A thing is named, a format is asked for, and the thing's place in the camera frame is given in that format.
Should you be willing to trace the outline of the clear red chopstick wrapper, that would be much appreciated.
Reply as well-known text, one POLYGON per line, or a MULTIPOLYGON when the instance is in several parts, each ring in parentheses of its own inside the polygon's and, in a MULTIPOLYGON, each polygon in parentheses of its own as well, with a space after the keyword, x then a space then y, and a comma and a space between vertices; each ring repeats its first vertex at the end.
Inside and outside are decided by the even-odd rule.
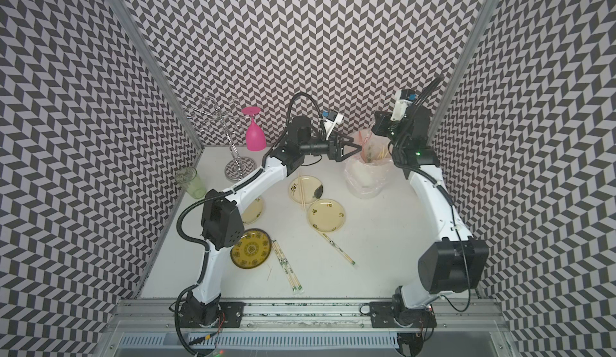
POLYGON ((352 134, 354 143, 361 146, 362 151, 371 150, 374 145, 374 134, 370 129, 361 129, 352 134))

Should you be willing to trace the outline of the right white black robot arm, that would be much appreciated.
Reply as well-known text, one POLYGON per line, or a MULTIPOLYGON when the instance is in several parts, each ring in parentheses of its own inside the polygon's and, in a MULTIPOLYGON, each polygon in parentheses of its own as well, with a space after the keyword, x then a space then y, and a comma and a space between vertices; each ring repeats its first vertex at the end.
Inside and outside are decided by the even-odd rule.
POLYGON ((391 317, 399 327, 434 327, 431 304, 451 294, 471 294, 484 271, 489 248, 474 238, 447 191, 441 163, 428 143, 432 115, 424 103, 443 81, 436 76, 421 92, 399 90, 392 112, 375 114, 373 134, 389 140, 393 164, 404 173, 426 213, 432 244, 420 256, 418 277, 399 286, 392 297, 391 317))

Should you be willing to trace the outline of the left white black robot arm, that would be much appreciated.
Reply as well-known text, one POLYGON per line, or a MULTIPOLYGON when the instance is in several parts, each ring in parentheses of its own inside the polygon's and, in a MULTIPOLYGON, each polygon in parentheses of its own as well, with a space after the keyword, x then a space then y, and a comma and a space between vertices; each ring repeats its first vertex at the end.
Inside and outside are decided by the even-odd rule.
POLYGON ((263 155, 261 165, 235 185, 223 191, 210 190, 204 198, 187 207, 176 221, 179 236, 202 246, 204 255, 197 281, 179 294, 173 308, 176 328, 210 327, 220 323, 223 261, 245 232, 242 213, 269 188, 285 180, 308 156, 322 156, 342 162, 361 148, 337 127, 340 111, 319 109, 318 117, 293 116, 295 102, 316 99, 307 93, 293 95, 283 118, 283 130, 263 155))

